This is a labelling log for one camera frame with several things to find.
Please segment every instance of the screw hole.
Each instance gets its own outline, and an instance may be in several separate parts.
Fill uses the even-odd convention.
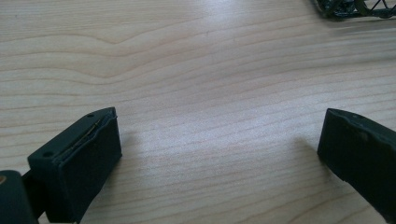
[[[7,177],[5,175],[0,175],[0,185],[6,182]]]
[[[43,154],[43,157],[51,157],[52,155],[53,155],[52,152],[45,152],[45,153]]]

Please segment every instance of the light wood surface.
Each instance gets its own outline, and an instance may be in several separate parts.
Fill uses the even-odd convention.
[[[115,106],[82,223],[384,223],[316,150],[328,107],[396,130],[395,57],[396,21],[310,0],[2,0],[0,169]]]

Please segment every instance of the black plastic part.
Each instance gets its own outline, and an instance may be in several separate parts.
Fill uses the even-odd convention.
[[[114,107],[84,116],[30,155],[29,175],[47,192],[49,221],[80,222],[120,157]]]
[[[396,14],[396,5],[389,0],[375,0],[373,7],[368,8],[365,0],[317,0],[325,17],[358,18],[378,17],[388,19]]]
[[[0,223],[38,224],[16,171],[0,171],[0,211]]]
[[[389,223],[396,223],[396,132],[361,115],[328,109],[318,155]]]
[[[48,201],[48,195],[45,191],[43,183],[36,181],[33,178],[32,171],[28,171],[22,177],[24,188],[32,207],[35,218],[39,218],[46,210],[46,203]]]

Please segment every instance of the hole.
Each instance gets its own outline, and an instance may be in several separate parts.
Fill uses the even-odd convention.
[[[43,154],[43,157],[51,157],[52,155],[53,155],[52,152],[45,152],[45,153]]]
[[[7,177],[5,175],[0,175],[0,185],[6,182]]]
[[[361,115],[353,115],[352,116],[354,119],[364,119],[364,116],[361,116]]]

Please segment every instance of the table surface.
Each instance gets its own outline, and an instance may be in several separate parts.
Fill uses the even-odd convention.
[[[396,129],[395,36],[311,0],[1,1],[0,169],[115,106],[82,223],[384,223],[316,150],[328,107]]]

